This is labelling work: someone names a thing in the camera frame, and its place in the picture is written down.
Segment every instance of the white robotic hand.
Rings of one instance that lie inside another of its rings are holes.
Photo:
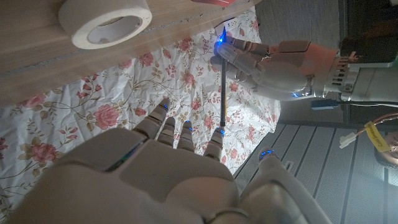
[[[226,42],[215,44],[211,63],[220,70],[221,57],[225,58],[229,62],[227,76],[239,84],[258,95],[290,101],[315,97],[313,78],[327,78],[337,51],[303,40],[269,47],[227,37]]]
[[[164,100],[132,131],[111,129],[60,158],[8,223],[330,223],[271,150],[239,198],[220,163],[221,128],[203,156],[193,153],[189,122],[177,149],[173,118],[154,140],[168,107]]]

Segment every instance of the floral fabric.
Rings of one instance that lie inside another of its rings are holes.
[[[228,35],[260,42],[257,30],[252,8]],[[1,109],[0,222],[54,160],[103,131],[133,128],[163,98],[172,102],[174,138],[179,140],[183,122],[191,121],[195,152],[203,154],[220,123],[220,72],[210,63],[216,39],[211,29]],[[221,162],[233,173],[275,130],[280,105],[227,81]]]

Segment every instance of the yellow label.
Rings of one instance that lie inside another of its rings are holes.
[[[384,138],[380,135],[379,131],[377,130],[376,125],[374,125],[371,121],[365,124],[366,132],[368,134],[369,139],[374,144],[374,147],[379,152],[385,152],[391,150],[390,146],[386,143]]]

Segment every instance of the wooden surface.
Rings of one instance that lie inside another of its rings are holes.
[[[64,0],[0,1],[0,107],[203,32],[259,1],[237,0],[222,8],[188,0],[147,0],[153,15],[150,26],[121,44],[98,50],[72,45],[57,20]]]

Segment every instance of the masking tape roll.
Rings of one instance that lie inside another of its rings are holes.
[[[58,19],[76,47],[100,49],[143,31],[152,13],[146,0],[67,0]]]

